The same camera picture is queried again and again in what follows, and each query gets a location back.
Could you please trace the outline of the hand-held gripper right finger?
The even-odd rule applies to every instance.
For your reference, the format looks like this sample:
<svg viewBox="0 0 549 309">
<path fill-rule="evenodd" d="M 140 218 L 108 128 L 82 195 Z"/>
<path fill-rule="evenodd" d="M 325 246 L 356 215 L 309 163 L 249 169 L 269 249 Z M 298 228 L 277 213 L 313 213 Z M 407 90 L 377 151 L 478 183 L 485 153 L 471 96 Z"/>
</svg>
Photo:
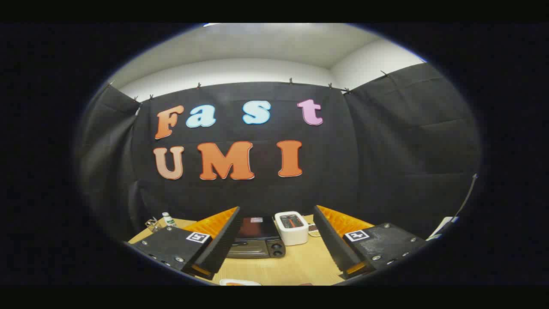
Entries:
<svg viewBox="0 0 549 309">
<path fill-rule="evenodd" d="M 387 268 L 427 244 L 392 224 L 370 224 L 350 215 L 314 206 L 314 223 L 344 279 Z"/>
</svg>

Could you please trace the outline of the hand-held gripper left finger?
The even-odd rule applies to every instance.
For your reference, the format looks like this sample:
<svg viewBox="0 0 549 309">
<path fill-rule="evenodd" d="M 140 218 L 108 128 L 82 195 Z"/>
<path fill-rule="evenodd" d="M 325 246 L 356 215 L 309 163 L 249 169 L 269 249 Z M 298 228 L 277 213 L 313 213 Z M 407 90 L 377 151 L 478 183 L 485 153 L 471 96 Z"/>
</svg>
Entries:
<svg viewBox="0 0 549 309">
<path fill-rule="evenodd" d="M 129 247 L 173 270 L 211 280 L 240 228 L 241 209 L 234 207 L 186 227 L 163 227 Z"/>
</svg>

